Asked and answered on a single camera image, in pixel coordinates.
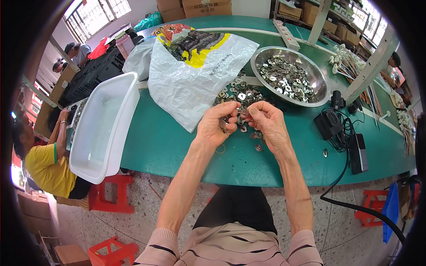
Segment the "green sleeve trim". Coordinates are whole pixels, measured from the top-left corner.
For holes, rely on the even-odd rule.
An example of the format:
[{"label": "green sleeve trim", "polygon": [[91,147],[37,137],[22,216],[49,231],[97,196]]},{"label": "green sleeve trim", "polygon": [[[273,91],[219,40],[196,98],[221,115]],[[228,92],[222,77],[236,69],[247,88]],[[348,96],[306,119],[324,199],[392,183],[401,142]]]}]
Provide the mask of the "green sleeve trim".
[{"label": "green sleeve trim", "polygon": [[56,142],[53,144],[53,154],[54,154],[54,157],[55,157],[55,164],[57,163],[57,160],[56,160]]}]

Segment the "white label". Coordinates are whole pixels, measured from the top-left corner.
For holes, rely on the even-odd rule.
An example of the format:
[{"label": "white label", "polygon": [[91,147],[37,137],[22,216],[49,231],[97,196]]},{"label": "white label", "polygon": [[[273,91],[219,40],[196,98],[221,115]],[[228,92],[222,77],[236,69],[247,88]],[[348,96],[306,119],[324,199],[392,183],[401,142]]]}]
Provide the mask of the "white label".
[{"label": "white label", "polygon": [[68,86],[68,82],[66,81],[66,80],[64,80],[63,82],[62,82],[62,88],[66,88]]}]

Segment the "person's right hand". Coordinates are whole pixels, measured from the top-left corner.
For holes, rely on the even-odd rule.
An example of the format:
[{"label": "person's right hand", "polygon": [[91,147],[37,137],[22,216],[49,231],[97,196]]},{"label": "person's right hand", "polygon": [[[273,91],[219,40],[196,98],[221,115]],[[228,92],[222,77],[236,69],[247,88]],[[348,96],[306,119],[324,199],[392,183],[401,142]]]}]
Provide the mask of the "person's right hand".
[{"label": "person's right hand", "polygon": [[58,122],[66,121],[68,119],[69,110],[64,108],[59,114]]},{"label": "person's right hand", "polygon": [[260,101],[247,108],[249,115],[242,115],[248,125],[262,131],[269,150],[278,152],[291,148],[290,138],[284,122],[282,111],[270,103]]}]

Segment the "woman in yellow shirt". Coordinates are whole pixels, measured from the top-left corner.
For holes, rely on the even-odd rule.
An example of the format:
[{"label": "woman in yellow shirt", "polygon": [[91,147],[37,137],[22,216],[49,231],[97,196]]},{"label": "woman in yellow shirt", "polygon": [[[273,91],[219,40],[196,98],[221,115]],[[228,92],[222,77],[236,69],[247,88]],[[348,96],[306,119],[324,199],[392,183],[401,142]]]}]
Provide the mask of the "woman in yellow shirt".
[{"label": "woman in yellow shirt", "polygon": [[69,199],[83,199],[92,183],[78,177],[69,169],[66,150],[66,121],[69,111],[63,109],[49,142],[45,146],[34,146],[32,123],[26,114],[15,119],[12,128],[13,146],[16,155],[34,182],[44,191]]}]

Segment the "floor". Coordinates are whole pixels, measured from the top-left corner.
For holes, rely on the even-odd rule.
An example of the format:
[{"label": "floor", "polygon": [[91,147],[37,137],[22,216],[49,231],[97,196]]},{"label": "floor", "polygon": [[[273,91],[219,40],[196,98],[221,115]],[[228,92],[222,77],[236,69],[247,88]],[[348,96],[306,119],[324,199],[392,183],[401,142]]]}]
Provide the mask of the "floor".
[{"label": "floor", "polygon": [[[78,244],[87,251],[89,247],[116,235],[123,243],[138,244],[140,254],[155,228],[161,198],[166,193],[170,178],[145,173],[136,173],[134,177],[135,182],[128,189],[129,203],[135,206],[135,213],[131,215],[89,212],[81,207],[56,204],[53,197],[49,197],[55,233],[61,237],[62,244]],[[332,198],[360,205],[363,203],[364,189],[382,190],[394,180],[395,177],[389,177],[336,186]],[[309,188],[314,204],[314,236],[324,265],[387,265],[388,254],[394,252],[398,242],[395,235],[392,235],[387,245],[384,244],[381,226],[361,228],[360,221],[354,219],[354,210],[331,206],[330,203],[320,199],[325,189],[325,187]],[[263,188],[263,191],[272,209],[280,249],[283,254],[287,254],[291,234],[283,188]],[[107,186],[106,193],[109,197],[114,195],[114,188]],[[212,195],[211,185],[201,183],[194,205],[179,232],[180,250],[198,215]]]}]

